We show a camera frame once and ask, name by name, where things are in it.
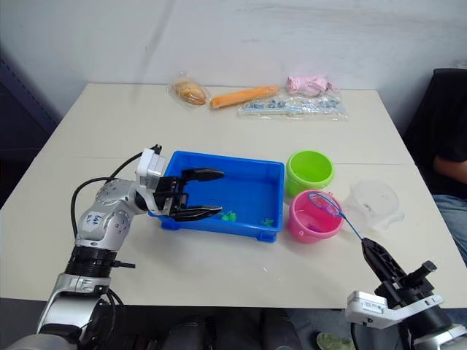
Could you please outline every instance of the blue tray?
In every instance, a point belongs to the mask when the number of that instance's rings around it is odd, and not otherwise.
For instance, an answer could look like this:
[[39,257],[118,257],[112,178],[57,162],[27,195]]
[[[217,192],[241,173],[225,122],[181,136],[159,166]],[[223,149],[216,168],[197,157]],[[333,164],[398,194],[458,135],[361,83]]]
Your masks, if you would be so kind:
[[[162,228],[189,228],[276,241],[277,233],[282,230],[284,164],[176,151],[164,176],[181,176],[182,170],[189,168],[215,168],[224,172],[222,179],[192,181],[185,186],[189,206],[222,206],[223,212],[191,222],[157,217]],[[235,213],[235,222],[222,220],[223,214],[229,212]]]

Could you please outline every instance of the orange carrot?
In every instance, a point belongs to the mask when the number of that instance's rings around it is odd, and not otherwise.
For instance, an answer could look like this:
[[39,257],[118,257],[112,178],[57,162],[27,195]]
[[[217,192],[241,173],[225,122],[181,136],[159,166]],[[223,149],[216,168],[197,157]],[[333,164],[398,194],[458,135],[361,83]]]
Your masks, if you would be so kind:
[[216,96],[211,100],[212,108],[220,108],[240,104],[254,100],[256,98],[274,96],[279,92],[276,85],[267,85],[255,87],[254,89],[242,90],[237,93],[228,93],[227,95]]

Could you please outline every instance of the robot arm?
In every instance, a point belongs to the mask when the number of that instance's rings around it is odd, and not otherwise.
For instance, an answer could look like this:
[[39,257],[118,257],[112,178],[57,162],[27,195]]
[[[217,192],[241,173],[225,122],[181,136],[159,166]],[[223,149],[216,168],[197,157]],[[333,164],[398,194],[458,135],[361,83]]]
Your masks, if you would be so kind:
[[189,181],[219,179],[222,171],[194,168],[182,176],[162,176],[165,158],[161,148],[145,149],[136,169],[136,181],[110,179],[96,194],[94,204],[80,217],[72,255],[58,275],[42,312],[36,335],[11,345],[21,349],[96,349],[108,339],[115,323],[110,289],[112,268],[135,268],[116,260],[135,215],[150,211],[175,221],[210,217],[218,206],[187,206],[184,187]]
[[452,324],[439,307],[442,297],[432,293],[434,287],[426,279],[436,270],[431,261],[407,275],[377,242],[364,238],[362,248],[382,283],[376,295],[356,291],[347,298],[348,321],[377,329],[402,324],[410,330],[416,350],[467,349],[467,330]]

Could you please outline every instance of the lime green bucket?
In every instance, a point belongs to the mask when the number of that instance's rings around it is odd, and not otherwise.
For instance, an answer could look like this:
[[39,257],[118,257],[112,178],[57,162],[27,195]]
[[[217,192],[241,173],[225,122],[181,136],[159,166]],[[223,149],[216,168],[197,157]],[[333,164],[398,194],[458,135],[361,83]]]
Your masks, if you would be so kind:
[[298,151],[287,161],[285,189],[290,197],[295,197],[300,192],[328,186],[333,175],[333,164],[323,153]]

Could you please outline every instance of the handwritten label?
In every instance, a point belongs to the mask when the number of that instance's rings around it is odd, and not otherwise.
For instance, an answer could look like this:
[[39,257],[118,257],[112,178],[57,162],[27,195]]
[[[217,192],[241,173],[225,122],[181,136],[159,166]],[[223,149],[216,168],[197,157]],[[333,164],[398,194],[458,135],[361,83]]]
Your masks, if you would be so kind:
[[81,228],[86,232],[93,232],[101,223],[105,213],[90,211],[81,224]]

